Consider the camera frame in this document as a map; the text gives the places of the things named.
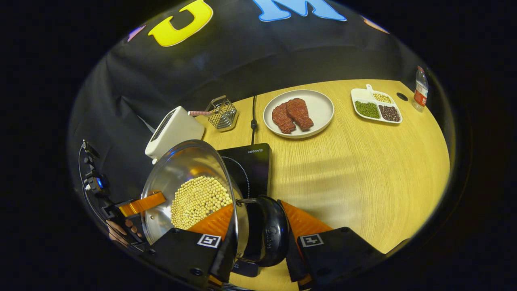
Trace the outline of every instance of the blue letter m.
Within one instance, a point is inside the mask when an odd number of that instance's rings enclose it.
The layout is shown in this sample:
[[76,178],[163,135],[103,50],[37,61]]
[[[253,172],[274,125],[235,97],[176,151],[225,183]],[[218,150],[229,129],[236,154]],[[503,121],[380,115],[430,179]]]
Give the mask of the blue letter m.
[[309,14],[307,3],[309,3],[314,10],[312,13],[321,18],[334,19],[339,21],[346,21],[346,18],[337,13],[324,0],[253,0],[255,4],[262,10],[262,14],[258,17],[262,21],[275,21],[291,17],[289,11],[278,8],[275,4],[282,4],[290,10],[298,13],[301,16]]

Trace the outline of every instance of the person's hand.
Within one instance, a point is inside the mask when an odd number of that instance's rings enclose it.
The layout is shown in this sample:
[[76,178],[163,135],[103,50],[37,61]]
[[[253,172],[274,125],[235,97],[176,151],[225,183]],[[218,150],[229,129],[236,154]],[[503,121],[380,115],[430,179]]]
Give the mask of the person's hand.
[[[127,245],[128,245],[128,242],[127,242],[127,241],[126,241],[122,236],[120,236],[120,234],[118,234],[118,233],[115,231],[115,229],[116,229],[116,230],[118,230],[122,235],[126,236],[126,235],[127,235],[127,233],[124,231],[124,229],[123,229],[120,225],[118,225],[118,224],[116,224],[116,223],[112,222],[111,220],[106,220],[106,223],[110,226],[110,227],[108,227],[108,228],[110,229],[110,234],[109,234],[110,239],[111,239],[111,240],[114,240],[114,241],[118,241],[118,242],[120,242],[121,244],[123,244],[124,246],[127,246]],[[127,227],[131,227],[131,231],[132,231],[134,234],[136,234],[139,238],[141,238],[141,237],[142,237],[142,234],[141,234],[141,233],[139,233],[139,232],[137,232],[138,230],[136,229],[136,226],[134,226],[134,225],[133,225],[133,223],[132,223],[130,220],[126,220],[126,226],[127,226]]]

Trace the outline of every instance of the plastic water bottle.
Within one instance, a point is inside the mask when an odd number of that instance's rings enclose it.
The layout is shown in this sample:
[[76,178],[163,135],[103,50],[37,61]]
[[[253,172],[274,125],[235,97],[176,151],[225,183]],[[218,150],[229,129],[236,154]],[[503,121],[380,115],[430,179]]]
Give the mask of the plastic water bottle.
[[427,93],[429,85],[422,67],[418,66],[417,70],[417,88],[415,89],[415,96],[413,97],[413,107],[419,112],[423,111],[427,102]]

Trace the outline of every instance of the bottle label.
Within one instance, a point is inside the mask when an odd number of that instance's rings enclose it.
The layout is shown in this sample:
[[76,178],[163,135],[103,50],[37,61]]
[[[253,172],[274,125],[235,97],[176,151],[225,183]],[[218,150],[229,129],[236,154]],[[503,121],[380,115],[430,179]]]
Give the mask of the bottle label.
[[422,85],[417,83],[417,89],[415,90],[415,97],[414,97],[415,101],[418,104],[425,106],[425,104],[427,102],[427,92],[428,91],[429,90],[427,90]]

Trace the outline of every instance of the white toaster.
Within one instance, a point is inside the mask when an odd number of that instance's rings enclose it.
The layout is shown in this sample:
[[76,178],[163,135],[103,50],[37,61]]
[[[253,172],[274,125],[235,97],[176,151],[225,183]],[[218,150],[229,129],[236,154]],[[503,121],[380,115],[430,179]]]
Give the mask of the white toaster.
[[178,106],[162,120],[145,148],[145,154],[153,159],[153,165],[173,146],[189,139],[201,139],[205,127],[187,111]]

